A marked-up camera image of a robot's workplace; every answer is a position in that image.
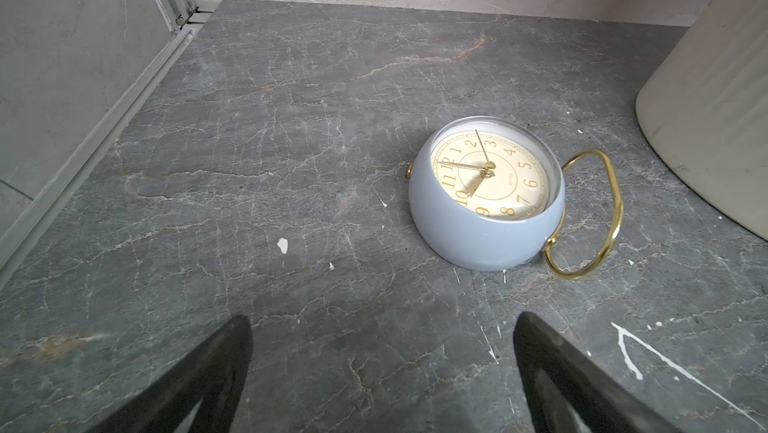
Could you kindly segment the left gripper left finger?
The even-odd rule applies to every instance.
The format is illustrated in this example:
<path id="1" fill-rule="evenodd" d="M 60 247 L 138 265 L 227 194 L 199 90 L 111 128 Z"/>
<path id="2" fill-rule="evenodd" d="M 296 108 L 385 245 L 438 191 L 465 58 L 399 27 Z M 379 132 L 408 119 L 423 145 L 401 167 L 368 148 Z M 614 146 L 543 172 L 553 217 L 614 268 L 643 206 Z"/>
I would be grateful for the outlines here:
<path id="1" fill-rule="evenodd" d="M 191 432 L 228 432 L 253 354 L 251 322 L 232 316 L 93 432 L 173 432 L 195 411 Z"/>

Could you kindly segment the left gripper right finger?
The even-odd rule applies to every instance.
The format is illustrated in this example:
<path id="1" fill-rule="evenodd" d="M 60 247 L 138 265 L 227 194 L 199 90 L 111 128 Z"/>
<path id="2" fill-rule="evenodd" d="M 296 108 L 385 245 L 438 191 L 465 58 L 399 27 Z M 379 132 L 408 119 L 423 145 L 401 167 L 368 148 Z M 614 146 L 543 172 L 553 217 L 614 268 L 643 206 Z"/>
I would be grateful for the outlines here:
<path id="1" fill-rule="evenodd" d="M 677 432 L 538 315 L 524 311 L 513 332 L 516 361 L 537 432 Z"/>

